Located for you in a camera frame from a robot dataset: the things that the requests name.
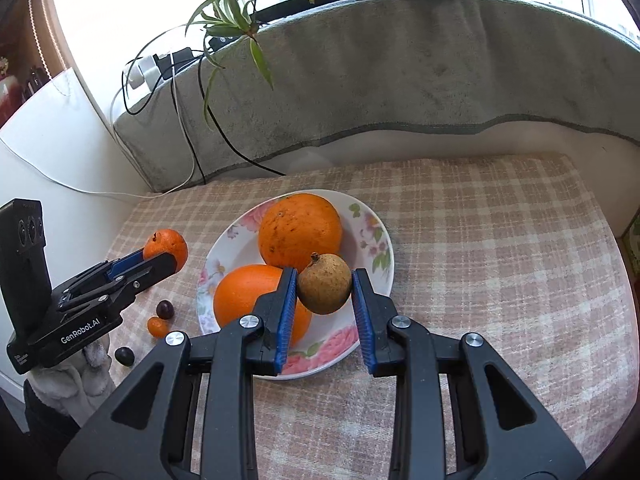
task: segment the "plate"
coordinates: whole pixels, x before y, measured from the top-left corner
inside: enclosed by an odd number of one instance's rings
[[[258,250],[260,222],[274,203],[296,193],[312,193],[327,199],[340,215],[342,243],[340,256],[351,269],[367,269],[373,290],[389,296],[394,280],[394,250],[389,234],[372,209],[353,196],[328,189],[307,189],[262,202],[233,222],[209,251],[200,278],[195,307],[203,334],[218,332],[213,314],[213,295],[220,280],[238,267],[263,264]],[[289,348],[287,362],[277,377],[287,380],[325,370],[353,352],[360,342],[351,298],[327,316],[313,315],[305,336]]]

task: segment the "white glove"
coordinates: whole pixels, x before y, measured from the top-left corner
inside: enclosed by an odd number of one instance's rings
[[[59,365],[34,368],[27,379],[44,404],[70,415],[82,427],[115,389],[108,351],[109,334],[105,334]]]

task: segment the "small orange fruit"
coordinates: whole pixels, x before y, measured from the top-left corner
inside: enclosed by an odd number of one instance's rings
[[[256,300],[278,288],[282,269],[268,265],[238,267],[226,275],[213,295],[213,314],[220,328],[239,317],[250,314]],[[312,314],[300,300],[296,301],[290,344],[297,343],[311,323]]]
[[[318,195],[297,193],[272,205],[260,224],[258,248],[268,265],[302,272],[311,253],[338,254],[342,241],[340,215]]]
[[[175,272],[184,267],[189,257],[189,248],[182,235],[173,229],[158,229],[146,241],[142,249],[142,257],[145,260],[158,256],[158,254],[170,253],[174,256],[177,266]]]
[[[164,319],[153,316],[146,322],[146,329],[153,337],[165,337],[169,333],[169,325]]]

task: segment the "triangular cutout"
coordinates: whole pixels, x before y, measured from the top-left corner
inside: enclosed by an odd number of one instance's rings
[[[487,365],[484,367],[484,373],[494,398],[498,423],[503,430],[513,430],[536,420],[535,412],[498,371],[498,368]]]
[[[134,430],[144,430],[151,416],[158,384],[164,365],[156,363],[138,381],[131,393],[111,413],[111,420],[129,426]]]

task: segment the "gray blanket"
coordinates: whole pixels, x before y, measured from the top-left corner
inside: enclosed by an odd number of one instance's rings
[[[552,121],[640,144],[640,50],[590,20],[519,0],[367,0],[322,7],[258,35],[274,89],[246,45],[225,58],[210,106],[245,155],[266,160],[369,130],[475,134],[495,123]],[[210,73],[203,63],[206,85]],[[204,173],[245,165],[204,121],[196,66],[178,102]],[[191,169],[160,87],[116,128],[152,183]],[[192,182],[199,179],[196,173]]]

